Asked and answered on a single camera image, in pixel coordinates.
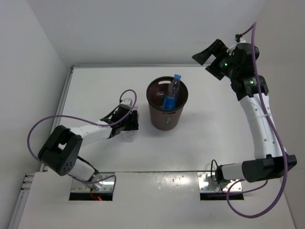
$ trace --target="bottle label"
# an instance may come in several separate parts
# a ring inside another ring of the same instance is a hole
[[[178,99],[176,99],[176,98],[169,98],[169,97],[166,96],[164,98],[163,108],[165,110],[175,109],[176,106],[177,106],[177,102],[178,102]]]
[[[166,127],[171,126],[171,122],[172,122],[172,117],[167,117],[167,118],[166,118],[166,124],[165,124],[165,126],[166,126]]]

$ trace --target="rectangular slot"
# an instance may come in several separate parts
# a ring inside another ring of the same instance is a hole
[[[91,200],[91,201],[112,201],[111,193],[92,193],[95,199],[90,193],[70,193],[69,200]]]
[[[200,200],[227,200],[225,193],[200,193]],[[243,194],[234,194],[230,196],[230,200],[244,200]]]

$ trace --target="blue bottle cap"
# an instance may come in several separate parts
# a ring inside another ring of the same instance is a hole
[[[181,79],[181,76],[178,75],[178,74],[175,74],[174,78],[177,79],[177,80],[180,80],[180,79]]]

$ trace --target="white table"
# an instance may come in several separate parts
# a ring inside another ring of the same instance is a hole
[[[188,102],[177,127],[159,131],[150,123],[146,88],[153,79],[175,73],[188,87]],[[132,143],[115,137],[80,151],[98,170],[117,172],[112,202],[68,201],[71,179],[40,172],[31,186],[20,229],[294,228],[284,196],[267,215],[244,219],[226,201],[200,201],[196,173],[187,172],[207,170],[212,159],[227,164],[254,158],[249,126],[229,80],[220,82],[203,67],[128,67],[75,68],[68,82],[60,113],[97,121],[131,88],[138,94],[140,129]],[[69,119],[60,124],[83,125]],[[260,184],[245,183],[243,188]],[[272,180],[234,205],[244,213],[257,213],[272,202],[279,187],[280,181]]]

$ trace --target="white wall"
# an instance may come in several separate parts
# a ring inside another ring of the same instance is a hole
[[[258,71],[267,80],[280,136],[288,153],[297,157],[285,195],[298,229],[305,228],[304,40],[305,1],[267,0],[257,25]]]
[[[228,45],[265,0],[28,0],[66,66],[195,63],[216,38]]]
[[[55,114],[67,70],[26,0],[0,3],[0,228],[7,228],[25,173],[39,169],[26,137],[40,118]],[[32,138],[37,151],[51,129]]]

